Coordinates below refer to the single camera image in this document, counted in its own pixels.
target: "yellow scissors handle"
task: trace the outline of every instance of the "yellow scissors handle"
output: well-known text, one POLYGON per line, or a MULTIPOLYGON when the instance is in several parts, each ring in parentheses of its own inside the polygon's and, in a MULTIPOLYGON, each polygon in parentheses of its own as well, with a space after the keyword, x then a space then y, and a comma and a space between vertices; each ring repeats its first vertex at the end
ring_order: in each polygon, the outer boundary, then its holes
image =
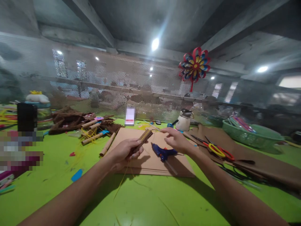
POLYGON ((213 151, 215 154, 217 154, 219 157, 221 157, 221 158, 225 158, 226 156, 225 156, 225 154, 224 153, 222 153, 222 151, 221 150, 219 150, 214 144, 209 144, 208 145, 208 148, 211 150, 211 151, 213 151))

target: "white kettle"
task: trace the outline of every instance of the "white kettle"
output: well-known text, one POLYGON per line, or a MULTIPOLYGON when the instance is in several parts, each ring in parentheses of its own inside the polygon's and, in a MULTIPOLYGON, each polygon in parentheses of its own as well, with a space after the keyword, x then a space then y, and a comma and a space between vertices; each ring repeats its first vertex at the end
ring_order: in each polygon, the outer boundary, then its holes
POLYGON ((194 118, 192 111, 183 108, 180 111, 178 122, 176 123, 176 129, 180 131, 189 131, 190 118, 194 118))

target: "yellow crown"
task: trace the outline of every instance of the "yellow crown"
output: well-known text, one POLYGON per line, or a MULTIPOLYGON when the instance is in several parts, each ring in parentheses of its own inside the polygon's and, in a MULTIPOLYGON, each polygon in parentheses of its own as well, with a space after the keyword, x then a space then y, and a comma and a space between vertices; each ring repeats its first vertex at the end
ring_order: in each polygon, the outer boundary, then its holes
POLYGON ((42 91, 30 91, 31 94, 42 94, 42 91))

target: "scissors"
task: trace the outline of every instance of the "scissors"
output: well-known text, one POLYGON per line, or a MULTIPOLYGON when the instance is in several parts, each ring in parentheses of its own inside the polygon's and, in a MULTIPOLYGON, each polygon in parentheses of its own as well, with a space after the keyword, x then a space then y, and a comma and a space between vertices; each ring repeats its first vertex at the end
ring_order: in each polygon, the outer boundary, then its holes
POLYGON ((212 141, 210 141, 208 139, 208 137, 206 137, 206 139, 208 140, 208 142, 192 135, 193 138, 197 139, 198 141, 202 142, 204 145, 206 145, 213 153, 215 153, 217 156, 221 157, 221 158, 227 158, 230 161, 235 161, 234 156, 229 153, 228 151, 226 151, 225 149, 221 148, 220 146, 216 145, 215 143, 213 143, 212 141))

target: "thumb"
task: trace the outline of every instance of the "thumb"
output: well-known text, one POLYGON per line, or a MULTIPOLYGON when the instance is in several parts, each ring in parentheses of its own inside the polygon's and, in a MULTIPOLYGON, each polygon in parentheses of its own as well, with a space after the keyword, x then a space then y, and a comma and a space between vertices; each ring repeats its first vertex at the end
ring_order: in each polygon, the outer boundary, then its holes
POLYGON ((176 146, 176 142, 174 140, 168 138, 164 138, 164 140, 169 146, 172 146, 173 148, 176 146))

